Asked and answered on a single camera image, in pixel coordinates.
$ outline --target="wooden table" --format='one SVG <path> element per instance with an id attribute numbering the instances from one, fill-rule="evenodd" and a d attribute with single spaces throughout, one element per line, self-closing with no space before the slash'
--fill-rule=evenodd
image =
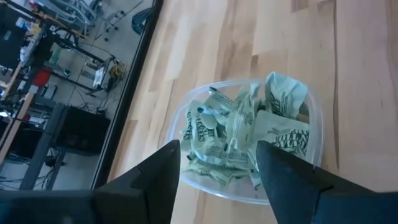
<path id="1" fill-rule="evenodd" d="M 318 95 L 322 167 L 398 190 L 398 2 L 165 0 L 110 179 L 155 152 L 191 89 L 275 70 Z M 270 207 L 180 183 L 173 223 L 275 223 Z"/>

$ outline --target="clear plastic bowl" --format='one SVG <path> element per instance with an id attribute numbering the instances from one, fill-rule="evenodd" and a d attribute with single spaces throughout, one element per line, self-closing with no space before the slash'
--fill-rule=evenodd
<path id="1" fill-rule="evenodd" d="M 173 139 L 181 139 L 181 131 L 184 130 L 187 125 L 185 112 L 188 108 L 189 102 L 194 99 L 205 101 L 210 95 L 208 92 L 209 87 L 217 88 L 231 99 L 235 99 L 241 87 L 250 86 L 252 83 L 261 84 L 259 96 L 257 98 L 264 97 L 266 84 L 265 78 L 229 80 L 212 83 L 201 86 L 187 93 L 175 113 L 174 119 L 172 120 L 171 126 L 165 138 L 166 142 L 169 142 Z M 324 139 L 323 112 L 319 101 L 310 90 L 307 92 L 307 97 L 305 98 L 304 103 L 308 107 L 310 119 L 310 137 L 308 139 L 307 155 L 305 160 L 311 164 L 314 164 L 315 166 L 319 166 L 322 159 Z M 187 184 L 209 194 L 228 198 L 230 200 L 260 205 L 269 204 L 264 188 L 259 187 L 257 190 L 254 190 L 249 177 L 243 179 L 234 179 L 227 188 L 223 188 L 217 181 L 209 177 L 196 175 L 191 172 L 184 172 L 189 162 L 186 155 L 186 152 L 181 153 L 180 180 L 183 180 Z"/>

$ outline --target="plastic container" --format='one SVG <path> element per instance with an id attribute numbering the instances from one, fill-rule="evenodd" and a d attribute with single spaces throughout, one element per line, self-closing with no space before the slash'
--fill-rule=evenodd
<path id="1" fill-rule="evenodd" d="M 212 83 L 210 85 L 196 88 L 187 93 L 175 113 L 174 119 L 172 120 L 170 129 L 165 139 L 166 142 L 169 142 L 173 139 L 181 139 L 181 131 L 187 125 L 185 112 L 188 108 L 189 102 L 191 102 L 193 99 L 205 101 L 210 95 L 208 92 L 209 87 L 217 88 L 231 99 L 235 99 L 241 87 L 249 86 L 252 83 L 261 84 L 261 89 L 259 90 L 259 96 L 257 98 L 265 97 L 265 78 L 230 80 Z M 310 90 L 307 92 L 307 97 L 305 98 L 304 103 L 308 107 L 310 118 L 310 137 L 308 139 L 307 155 L 305 160 L 316 166 L 319 166 L 322 159 L 324 140 L 322 108 L 320 102 Z M 253 204 L 269 204 L 264 188 L 259 187 L 257 190 L 254 190 L 249 177 L 244 179 L 234 179 L 227 188 L 222 188 L 217 181 L 209 177 L 203 177 L 191 172 L 184 172 L 189 162 L 186 155 L 186 152 L 181 153 L 180 180 L 197 189 L 223 198 Z"/>

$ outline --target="desk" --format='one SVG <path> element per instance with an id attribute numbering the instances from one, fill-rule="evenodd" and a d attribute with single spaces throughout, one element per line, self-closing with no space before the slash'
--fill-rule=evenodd
<path id="1" fill-rule="evenodd" d="M 325 114 L 322 167 L 398 190 L 394 0 L 165 0 L 109 179 L 158 149 L 191 89 L 273 70 L 308 83 Z M 276 223 L 272 209 L 180 183 L 172 223 Z"/>

